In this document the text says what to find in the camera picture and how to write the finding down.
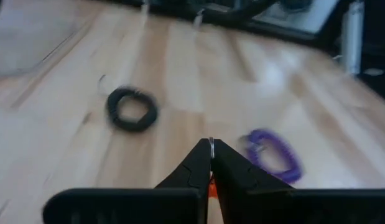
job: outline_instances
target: key ring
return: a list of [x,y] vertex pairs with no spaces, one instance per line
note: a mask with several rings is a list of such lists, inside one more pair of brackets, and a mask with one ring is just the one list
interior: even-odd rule
[[[288,170],[283,172],[273,172],[264,165],[260,158],[260,152],[265,150],[265,147],[261,143],[263,140],[271,142],[274,149],[277,150],[286,161],[286,164],[289,166]],[[246,147],[248,159],[252,162],[252,164],[262,168],[267,173],[283,180],[286,183],[293,183],[301,178],[302,169],[295,154],[290,146],[282,141],[276,133],[273,133],[268,129],[255,129],[250,132],[248,136],[246,136],[246,141],[248,143]]]

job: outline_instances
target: black coil keychain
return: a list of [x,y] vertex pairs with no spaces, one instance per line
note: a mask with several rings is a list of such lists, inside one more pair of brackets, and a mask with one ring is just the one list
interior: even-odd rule
[[[147,113],[138,121],[127,120],[121,118],[119,114],[119,102],[123,98],[130,98],[136,100],[147,108]],[[157,119],[158,109],[154,98],[148,94],[132,87],[119,87],[115,89],[106,101],[106,109],[111,122],[118,128],[130,132],[143,132],[149,128]]]

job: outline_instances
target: wooden table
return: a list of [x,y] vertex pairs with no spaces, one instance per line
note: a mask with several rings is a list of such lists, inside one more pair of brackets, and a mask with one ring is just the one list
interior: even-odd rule
[[[30,4],[44,11],[37,0],[12,0],[3,10]],[[0,78],[0,223],[40,223],[45,201],[71,187],[153,187],[200,138],[221,138],[244,154],[237,139],[256,128],[278,132],[299,155],[304,176],[294,187],[385,187],[385,102],[327,56],[126,7],[77,4],[74,20],[62,18],[75,28],[59,47],[23,75]],[[129,134],[108,124],[106,95],[120,85],[156,97],[154,127]],[[221,223],[215,201],[209,219]]]

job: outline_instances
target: purple coil keychain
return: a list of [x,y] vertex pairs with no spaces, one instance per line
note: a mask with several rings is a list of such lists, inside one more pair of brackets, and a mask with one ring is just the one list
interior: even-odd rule
[[[262,168],[267,173],[283,180],[286,183],[293,183],[299,180],[302,176],[302,169],[300,168],[299,162],[296,159],[292,149],[280,139],[280,137],[268,129],[255,129],[248,136],[246,140],[249,145],[246,148],[248,152],[248,159],[256,166]],[[273,172],[268,169],[262,160],[260,160],[260,152],[264,149],[262,141],[267,140],[271,142],[274,149],[284,158],[289,170],[283,172]]]

